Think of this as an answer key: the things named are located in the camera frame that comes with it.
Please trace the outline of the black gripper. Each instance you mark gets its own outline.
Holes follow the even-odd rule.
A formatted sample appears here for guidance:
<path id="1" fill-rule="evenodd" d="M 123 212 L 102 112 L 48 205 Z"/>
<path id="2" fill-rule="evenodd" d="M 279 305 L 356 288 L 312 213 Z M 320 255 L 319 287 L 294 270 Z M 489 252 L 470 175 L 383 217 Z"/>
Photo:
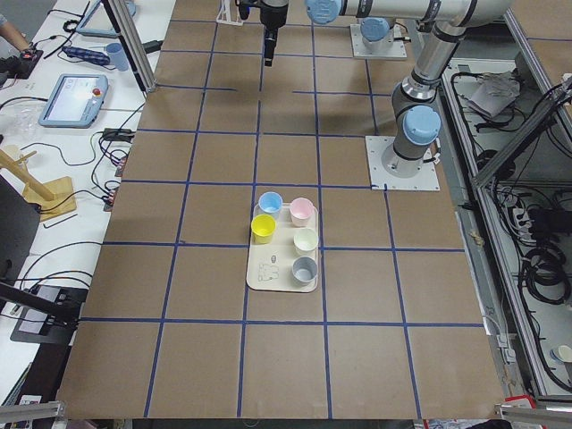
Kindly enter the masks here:
<path id="1" fill-rule="evenodd" d="M 267 29 L 279 29 L 285 25 L 289 8 L 288 0 L 261 0 L 260 21 Z"/>

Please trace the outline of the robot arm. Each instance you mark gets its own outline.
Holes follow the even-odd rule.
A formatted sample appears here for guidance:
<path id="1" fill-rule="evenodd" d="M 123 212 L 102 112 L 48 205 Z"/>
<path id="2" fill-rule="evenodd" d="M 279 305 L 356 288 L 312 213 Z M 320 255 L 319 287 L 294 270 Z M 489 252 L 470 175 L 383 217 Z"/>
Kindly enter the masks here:
<path id="1" fill-rule="evenodd" d="M 359 24 L 366 56 L 397 57 L 399 45 L 394 41 L 394 25 L 379 17 L 364 18 Z"/>
<path id="2" fill-rule="evenodd" d="M 306 1 L 308 18 L 325 25 L 340 16 L 360 20 L 408 18 L 431 22 L 415 67 L 394 89 L 391 102 L 397 135 L 381 157 L 383 169 L 393 177 L 415 177 L 426 150 L 438 138 L 442 120 L 432 103 L 440 79 L 469 28 L 483 26 L 501 17 L 510 1 Z"/>

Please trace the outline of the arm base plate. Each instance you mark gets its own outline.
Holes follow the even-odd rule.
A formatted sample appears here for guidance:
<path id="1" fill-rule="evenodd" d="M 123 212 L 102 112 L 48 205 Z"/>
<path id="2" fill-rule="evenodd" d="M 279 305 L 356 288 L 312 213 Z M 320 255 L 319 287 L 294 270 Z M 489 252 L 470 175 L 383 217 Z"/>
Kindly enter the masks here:
<path id="1" fill-rule="evenodd" d="M 351 46 L 353 56 L 359 59 L 381 59 L 389 61 L 405 61 L 408 57 L 399 25 L 379 41 L 365 39 L 358 24 L 351 24 Z"/>
<path id="2" fill-rule="evenodd" d="M 366 136 L 370 187 L 378 190 L 439 191 L 437 161 L 431 148 L 416 161 L 400 158 L 393 149 L 393 136 Z"/>

